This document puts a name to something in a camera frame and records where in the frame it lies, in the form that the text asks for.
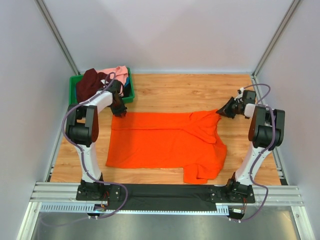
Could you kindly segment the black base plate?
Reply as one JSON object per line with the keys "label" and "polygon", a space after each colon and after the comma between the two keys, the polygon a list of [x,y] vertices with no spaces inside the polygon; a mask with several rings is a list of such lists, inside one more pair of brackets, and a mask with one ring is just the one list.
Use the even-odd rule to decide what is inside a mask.
{"label": "black base plate", "polygon": [[78,201],[97,201],[114,210],[125,205],[133,207],[178,207],[187,210],[207,209],[218,203],[253,204],[253,188],[249,195],[229,191],[226,185],[125,184],[102,185],[82,183],[76,193]]}

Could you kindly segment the aluminium frame post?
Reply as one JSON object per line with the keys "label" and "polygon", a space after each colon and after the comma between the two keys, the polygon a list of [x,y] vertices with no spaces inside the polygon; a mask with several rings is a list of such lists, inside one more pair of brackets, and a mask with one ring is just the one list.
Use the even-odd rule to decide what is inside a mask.
{"label": "aluminium frame post", "polygon": [[255,79],[261,70],[263,69],[265,63],[267,62],[269,56],[273,52],[274,48],[276,47],[278,41],[280,40],[281,36],[285,32],[288,24],[290,23],[291,19],[293,18],[295,12],[299,8],[302,0],[292,0],[287,11],[285,12],[279,26],[277,27],[275,33],[273,34],[269,44],[267,45],[265,51],[263,52],[260,60],[258,61],[257,66],[253,70],[251,76]]}
{"label": "aluminium frame post", "polygon": [[67,63],[69,64],[70,68],[72,69],[73,73],[75,75],[79,75],[80,71],[72,57],[72,55],[70,54],[70,51],[65,43],[65,41],[63,40],[63,37],[60,33],[60,31],[57,28],[57,25],[45,3],[44,0],[35,0],[34,1],[37,5],[37,7],[39,8],[45,22],[47,23],[51,33],[53,34],[54,39],[56,40],[56,42],[58,43],[62,54],[64,55]]}

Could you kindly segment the blue t shirt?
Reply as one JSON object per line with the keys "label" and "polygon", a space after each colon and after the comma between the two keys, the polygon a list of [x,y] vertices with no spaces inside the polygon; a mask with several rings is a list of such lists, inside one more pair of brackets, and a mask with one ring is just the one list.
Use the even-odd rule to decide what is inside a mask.
{"label": "blue t shirt", "polygon": [[129,83],[130,83],[130,77],[128,76],[126,78],[126,81],[125,81],[125,84],[124,84],[124,88],[126,88],[129,85]]}

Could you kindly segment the maroon t shirt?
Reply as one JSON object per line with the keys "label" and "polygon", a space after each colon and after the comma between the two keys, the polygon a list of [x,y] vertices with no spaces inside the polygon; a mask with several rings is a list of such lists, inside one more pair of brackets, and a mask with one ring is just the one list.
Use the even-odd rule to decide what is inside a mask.
{"label": "maroon t shirt", "polygon": [[82,103],[87,101],[97,91],[105,88],[105,83],[109,83],[110,81],[111,77],[106,73],[97,72],[94,68],[87,70],[75,86],[77,102]]}

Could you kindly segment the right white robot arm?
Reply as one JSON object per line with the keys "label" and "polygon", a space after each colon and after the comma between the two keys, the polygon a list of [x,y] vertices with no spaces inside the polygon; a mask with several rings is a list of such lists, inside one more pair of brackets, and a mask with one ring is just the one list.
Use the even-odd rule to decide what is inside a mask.
{"label": "right white robot arm", "polygon": [[227,118],[243,115],[250,119],[247,154],[241,166],[227,182],[229,191],[249,195],[255,176],[265,158],[282,144],[285,128],[285,111],[256,102],[256,92],[243,87],[237,97],[231,97],[217,113]]}

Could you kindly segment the left aluminium frame post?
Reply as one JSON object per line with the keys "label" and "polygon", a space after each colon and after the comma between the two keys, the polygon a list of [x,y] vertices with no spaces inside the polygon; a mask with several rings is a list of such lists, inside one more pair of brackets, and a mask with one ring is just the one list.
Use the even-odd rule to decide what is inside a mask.
{"label": "left aluminium frame post", "polygon": [[72,55],[70,54],[70,51],[65,43],[65,41],[63,40],[63,37],[60,33],[60,31],[57,28],[57,25],[45,3],[44,0],[35,0],[34,1],[37,5],[37,7],[39,8],[45,22],[47,23],[51,33],[53,34],[54,39],[56,40],[56,42],[58,43],[62,54],[64,55],[67,63],[69,64],[70,68],[72,69],[73,73],[75,75],[79,75],[80,71],[72,57]]}

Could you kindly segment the right aluminium frame post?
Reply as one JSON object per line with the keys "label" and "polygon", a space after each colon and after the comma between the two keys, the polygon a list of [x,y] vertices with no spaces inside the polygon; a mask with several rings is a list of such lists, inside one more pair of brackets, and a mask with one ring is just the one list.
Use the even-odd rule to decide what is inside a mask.
{"label": "right aluminium frame post", "polygon": [[277,27],[275,33],[273,34],[269,44],[267,45],[265,51],[263,52],[260,60],[258,61],[257,66],[253,70],[251,76],[255,79],[261,70],[263,69],[265,63],[267,62],[269,56],[273,52],[274,48],[276,47],[278,41],[280,40],[281,36],[285,32],[288,24],[290,23],[291,19],[293,18],[295,12],[299,8],[302,0],[292,0],[287,11],[285,12],[279,26]]}

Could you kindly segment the orange t shirt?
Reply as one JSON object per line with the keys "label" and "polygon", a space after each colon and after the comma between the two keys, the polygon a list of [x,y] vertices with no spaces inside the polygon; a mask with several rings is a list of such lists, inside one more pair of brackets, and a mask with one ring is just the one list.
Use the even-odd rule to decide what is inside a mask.
{"label": "orange t shirt", "polygon": [[183,181],[206,184],[224,167],[227,146],[215,110],[185,113],[129,112],[113,117],[106,166],[183,169]]}

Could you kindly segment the pink t shirt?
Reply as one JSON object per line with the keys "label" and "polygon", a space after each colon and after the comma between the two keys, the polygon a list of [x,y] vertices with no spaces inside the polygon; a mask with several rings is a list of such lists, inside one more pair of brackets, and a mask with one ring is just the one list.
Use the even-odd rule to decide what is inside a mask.
{"label": "pink t shirt", "polygon": [[124,86],[126,85],[127,78],[129,77],[129,70],[125,65],[117,66],[114,68],[105,68],[105,69],[97,70],[97,72],[104,73],[106,75],[114,72],[116,76],[115,79],[121,82]]}

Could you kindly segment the green plastic bin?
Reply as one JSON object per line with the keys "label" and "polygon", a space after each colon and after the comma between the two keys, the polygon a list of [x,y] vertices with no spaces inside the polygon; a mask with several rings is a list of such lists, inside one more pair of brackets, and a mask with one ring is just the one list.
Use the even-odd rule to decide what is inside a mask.
{"label": "green plastic bin", "polygon": [[[134,92],[134,86],[132,82],[132,75],[131,75],[131,70],[129,67],[128,68],[128,73],[130,77],[130,83],[129,85],[124,88],[123,87],[123,94],[121,95],[121,98],[124,102],[124,104],[127,103],[132,103],[135,98],[135,92]],[[69,106],[70,105],[78,105],[77,97],[76,97],[76,84],[83,78],[83,74],[81,75],[75,75],[70,77],[69,79]]]}

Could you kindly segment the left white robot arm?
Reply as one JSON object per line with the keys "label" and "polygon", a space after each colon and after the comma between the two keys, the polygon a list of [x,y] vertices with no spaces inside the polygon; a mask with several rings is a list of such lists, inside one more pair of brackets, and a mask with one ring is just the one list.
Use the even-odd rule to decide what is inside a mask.
{"label": "left white robot arm", "polygon": [[86,183],[105,184],[99,168],[96,141],[99,136],[99,113],[110,108],[113,116],[126,116],[127,107],[120,96],[122,83],[112,80],[93,96],[78,104],[71,104],[62,120],[62,133],[78,153],[82,178]]}

